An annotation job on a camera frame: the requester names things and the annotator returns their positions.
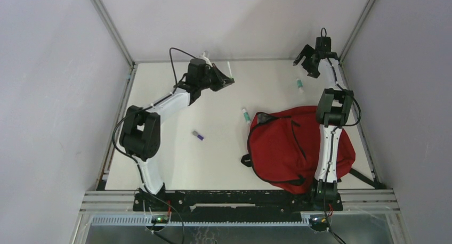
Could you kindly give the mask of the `teal white tube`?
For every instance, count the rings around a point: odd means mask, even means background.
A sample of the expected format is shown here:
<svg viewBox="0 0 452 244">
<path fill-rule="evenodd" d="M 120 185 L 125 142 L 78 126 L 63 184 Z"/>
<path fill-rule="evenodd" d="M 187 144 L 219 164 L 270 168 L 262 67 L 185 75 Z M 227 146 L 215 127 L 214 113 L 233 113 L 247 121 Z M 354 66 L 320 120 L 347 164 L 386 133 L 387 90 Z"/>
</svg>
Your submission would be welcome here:
<svg viewBox="0 0 452 244">
<path fill-rule="evenodd" d="M 302 81 L 299 78 L 296 79 L 296 83 L 297 83 L 298 90 L 300 92 L 304 92 L 303 83 L 302 83 Z"/>
<path fill-rule="evenodd" d="M 245 118 L 246 124 L 250 125 L 250 124 L 251 124 L 251 118 L 250 118 L 250 116 L 249 116 L 248 111 L 247 111 L 245 108 L 242 108 L 241 111 L 242 111 L 243 116 L 244 116 L 244 118 Z"/>
</svg>

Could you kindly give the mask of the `red student backpack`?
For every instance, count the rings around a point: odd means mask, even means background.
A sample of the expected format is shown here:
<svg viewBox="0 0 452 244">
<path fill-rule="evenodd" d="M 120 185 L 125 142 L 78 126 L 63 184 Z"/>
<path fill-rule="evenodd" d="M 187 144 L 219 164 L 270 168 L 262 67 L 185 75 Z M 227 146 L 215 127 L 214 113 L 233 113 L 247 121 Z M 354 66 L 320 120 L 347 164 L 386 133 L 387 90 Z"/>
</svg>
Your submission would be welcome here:
<svg viewBox="0 0 452 244">
<path fill-rule="evenodd" d="M 247 138 L 248 153 L 241 163 L 256 176 L 292 194 L 311 191 L 319 160 L 320 125 L 316 106 L 257 112 Z"/>
</svg>

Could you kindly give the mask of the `green highlighter pen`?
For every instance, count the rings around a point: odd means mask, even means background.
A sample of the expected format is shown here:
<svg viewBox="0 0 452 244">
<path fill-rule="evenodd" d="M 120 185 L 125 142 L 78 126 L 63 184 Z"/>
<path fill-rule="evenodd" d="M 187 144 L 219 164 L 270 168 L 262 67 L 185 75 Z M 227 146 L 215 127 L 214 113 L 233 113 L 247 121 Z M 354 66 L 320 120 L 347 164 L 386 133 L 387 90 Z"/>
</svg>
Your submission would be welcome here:
<svg viewBox="0 0 452 244">
<path fill-rule="evenodd" d="M 233 79 L 233 75 L 232 75 L 232 72 L 231 72 L 231 65 L 230 65 L 230 61 L 226 61 L 227 62 L 227 66 L 228 66 L 228 72 L 229 72 L 229 78 L 230 79 Z"/>
</svg>

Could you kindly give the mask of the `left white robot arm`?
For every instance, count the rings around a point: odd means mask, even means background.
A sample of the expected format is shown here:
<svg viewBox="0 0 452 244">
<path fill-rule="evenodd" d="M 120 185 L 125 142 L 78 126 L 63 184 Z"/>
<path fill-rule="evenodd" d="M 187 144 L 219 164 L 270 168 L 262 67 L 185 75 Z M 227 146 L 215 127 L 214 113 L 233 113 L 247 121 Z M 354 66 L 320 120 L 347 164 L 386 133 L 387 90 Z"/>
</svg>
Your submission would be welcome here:
<svg viewBox="0 0 452 244">
<path fill-rule="evenodd" d="M 191 59 L 187 72 L 176 81 L 173 89 L 146 107 L 132 105 L 115 129 L 120 130 L 115 149 L 132 159 L 138 169 L 141 190 L 148 193 L 146 204 L 153 210 L 165 207 L 167 197 L 160 192 L 164 182 L 160 176 L 157 155 L 161 142 L 161 126 L 173 114 L 192 105 L 203 90 L 217 92 L 234 84 L 207 57 Z"/>
</svg>

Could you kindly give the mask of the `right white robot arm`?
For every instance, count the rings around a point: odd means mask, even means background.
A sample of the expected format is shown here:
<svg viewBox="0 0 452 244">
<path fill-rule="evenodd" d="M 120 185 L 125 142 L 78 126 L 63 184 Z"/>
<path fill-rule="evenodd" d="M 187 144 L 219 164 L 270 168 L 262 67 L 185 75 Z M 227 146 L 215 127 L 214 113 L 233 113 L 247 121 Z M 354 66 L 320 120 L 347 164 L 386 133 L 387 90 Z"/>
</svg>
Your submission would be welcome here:
<svg viewBox="0 0 452 244">
<path fill-rule="evenodd" d="M 323 75 L 327 82 L 315 112 L 320 128 L 320 152 L 312 191 L 308 195 L 308 203 L 315 210 L 323 209 L 336 199 L 338 146 L 353 102 L 353 92 L 344 89 L 338 81 L 334 62 L 338 62 L 338 56 L 332 51 L 329 36 L 317 37 L 315 47 L 305 45 L 293 61 L 293 66 L 301 65 L 309 77 Z"/>
</svg>

